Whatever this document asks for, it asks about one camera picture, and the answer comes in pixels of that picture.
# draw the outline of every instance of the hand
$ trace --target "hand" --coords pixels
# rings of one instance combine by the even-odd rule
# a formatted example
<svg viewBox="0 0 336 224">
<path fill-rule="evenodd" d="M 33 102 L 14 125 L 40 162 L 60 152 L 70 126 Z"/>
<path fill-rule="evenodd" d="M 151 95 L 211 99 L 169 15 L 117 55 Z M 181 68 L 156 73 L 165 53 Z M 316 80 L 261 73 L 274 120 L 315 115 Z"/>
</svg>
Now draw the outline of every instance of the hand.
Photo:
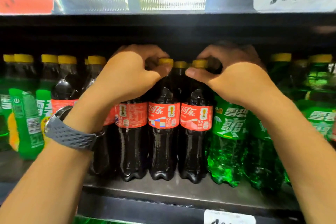
<svg viewBox="0 0 336 224">
<path fill-rule="evenodd" d="M 185 74 L 204 82 L 226 101 L 250 108 L 263 92 L 277 90 L 251 45 L 243 48 L 210 45 L 197 59 L 210 56 L 222 63 L 221 74 L 215 75 L 197 68 L 188 68 Z"/>
<path fill-rule="evenodd" d="M 107 62 L 93 86 L 110 102 L 140 97 L 170 72 L 169 65 L 156 66 L 159 58 L 168 57 L 156 45 L 122 46 Z M 152 70 L 145 70 L 145 61 Z"/>
</svg>

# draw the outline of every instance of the yellow bottle cap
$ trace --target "yellow bottle cap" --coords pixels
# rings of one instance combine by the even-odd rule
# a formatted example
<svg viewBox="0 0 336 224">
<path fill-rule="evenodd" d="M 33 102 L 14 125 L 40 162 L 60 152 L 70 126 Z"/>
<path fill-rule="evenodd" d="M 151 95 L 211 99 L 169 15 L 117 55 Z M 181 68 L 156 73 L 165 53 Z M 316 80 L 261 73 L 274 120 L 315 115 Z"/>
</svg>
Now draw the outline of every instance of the yellow bottle cap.
<svg viewBox="0 0 336 224">
<path fill-rule="evenodd" d="M 308 65 L 308 60 L 306 59 L 298 59 L 298 60 L 294 60 L 293 62 L 300 67 L 307 67 Z"/>
<path fill-rule="evenodd" d="M 42 54 L 41 60 L 42 60 L 42 63 L 58 63 L 57 55 Z"/>
<path fill-rule="evenodd" d="M 58 63 L 60 63 L 60 64 L 77 64 L 77 59 L 74 56 L 60 55 L 60 56 L 58 56 Z"/>
<path fill-rule="evenodd" d="M 33 63 L 34 58 L 29 54 L 14 54 L 15 62 Z"/>
<path fill-rule="evenodd" d="M 187 68 L 187 62 L 185 62 L 185 61 L 175 61 L 174 62 L 174 67 Z"/>
<path fill-rule="evenodd" d="M 207 68 L 208 61 L 205 59 L 198 59 L 192 61 L 192 66 L 195 68 Z"/>
<path fill-rule="evenodd" d="M 4 62 L 15 62 L 14 55 L 12 54 L 4 54 L 3 55 Z"/>
<path fill-rule="evenodd" d="M 292 54 L 291 53 L 276 53 L 272 54 L 271 61 L 278 62 L 278 61 L 285 61 L 290 62 L 292 60 Z"/>
<path fill-rule="evenodd" d="M 159 59 L 159 65 L 163 64 L 170 64 L 171 66 L 174 65 L 174 60 L 173 59 L 166 59 L 166 58 L 161 58 Z"/>
<path fill-rule="evenodd" d="M 330 63 L 333 59 L 331 54 L 317 54 L 310 57 L 311 63 Z"/>
<path fill-rule="evenodd" d="M 105 65 L 106 59 L 103 56 L 89 56 L 88 61 L 90 65 Z"/>
</svg>

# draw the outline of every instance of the gray watch strap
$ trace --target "gray watch strap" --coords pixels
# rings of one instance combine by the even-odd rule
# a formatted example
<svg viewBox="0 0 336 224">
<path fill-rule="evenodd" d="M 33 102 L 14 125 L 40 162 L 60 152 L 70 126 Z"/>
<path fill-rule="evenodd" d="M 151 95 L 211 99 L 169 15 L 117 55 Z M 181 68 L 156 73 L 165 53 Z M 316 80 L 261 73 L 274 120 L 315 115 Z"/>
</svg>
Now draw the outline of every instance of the gray watch strap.
<svg viewBox="0 0 336 224">
<path fill-rule="evenodd" d="M 64 107 L 58 110 L 46 124 L 45 135 L 61 145 L 78 150 L 94 150 L 94 145 L 99 136 L 104 132 L 96 134 L 86 134 L 70 128 L 60 119 L 64 112 L 72 107 Z"/>
</svg>

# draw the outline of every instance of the barcode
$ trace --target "barcode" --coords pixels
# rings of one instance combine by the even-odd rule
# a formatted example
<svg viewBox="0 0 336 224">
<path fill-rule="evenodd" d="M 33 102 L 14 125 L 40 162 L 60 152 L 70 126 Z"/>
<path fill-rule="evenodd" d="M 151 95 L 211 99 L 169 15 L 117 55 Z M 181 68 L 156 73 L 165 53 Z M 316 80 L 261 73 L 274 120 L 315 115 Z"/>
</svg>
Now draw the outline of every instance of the barcode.
<svg viewBox="0 0 336 224">
<path fill-rule="evenodd" d="M 28 132 L 30 135 L 41 132 L 40 118 L 29 118 L 27 119 Z"/>
</svg>

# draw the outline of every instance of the coca-cola logo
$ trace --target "coca-cola logo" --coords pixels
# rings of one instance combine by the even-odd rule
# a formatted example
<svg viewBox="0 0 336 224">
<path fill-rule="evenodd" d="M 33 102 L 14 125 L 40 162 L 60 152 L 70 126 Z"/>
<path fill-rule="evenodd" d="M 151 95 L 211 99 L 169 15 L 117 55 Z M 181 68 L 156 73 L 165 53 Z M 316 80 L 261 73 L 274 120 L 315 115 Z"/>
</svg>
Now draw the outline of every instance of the coca-cola logo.
<svg viewBox="0 0 336 224">
<path fill-rule="evenodd" d="M 149 105 L 148 106 L 148 112 L 150 113 L 156 113 L 156 114 L 163 114 L 164 107 L 160 107 L 158 105 Z"/>
<path fill-rule="evenodd" d="M 188 106 L 182 106 L 181 112 L 188 116 L 195 116 L 196 108 L 188 107 Z"/>
</svg>

